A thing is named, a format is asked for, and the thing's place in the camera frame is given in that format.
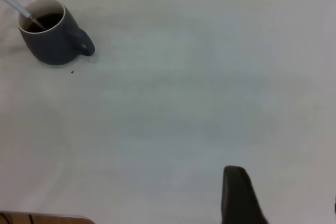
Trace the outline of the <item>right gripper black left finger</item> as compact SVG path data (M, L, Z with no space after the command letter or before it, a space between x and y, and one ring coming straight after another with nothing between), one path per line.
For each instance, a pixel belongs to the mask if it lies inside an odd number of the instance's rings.
M223 224L267 223L252 182L240 166L226 166L223 171L221 200Z

